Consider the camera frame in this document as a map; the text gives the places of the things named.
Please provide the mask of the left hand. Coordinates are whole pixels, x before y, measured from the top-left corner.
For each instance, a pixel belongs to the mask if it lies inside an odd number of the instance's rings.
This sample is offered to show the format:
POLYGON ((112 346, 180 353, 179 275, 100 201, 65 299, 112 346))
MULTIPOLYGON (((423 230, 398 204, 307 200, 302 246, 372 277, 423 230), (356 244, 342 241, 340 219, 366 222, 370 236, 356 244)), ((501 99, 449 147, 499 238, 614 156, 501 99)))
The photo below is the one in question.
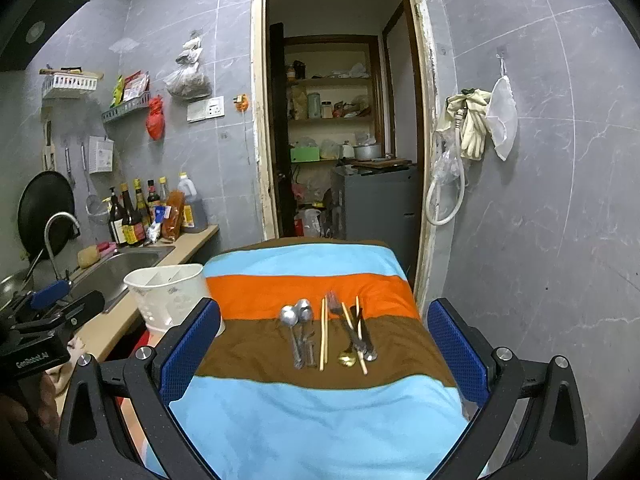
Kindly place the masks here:
MULTIPOLYGON (((55 403, 55 385, 47 373, 43 373, 40 378, 39 401, 36 413, 40 420, 40 425, 44 430, 52 432, 55 436, 60 428, 60 415, 55 403)), ((17 424, 24 424, 29 419, 26 408, 9 396, 1 397, 1 440, 12 442, 16 440, 14 427, 17 424)))

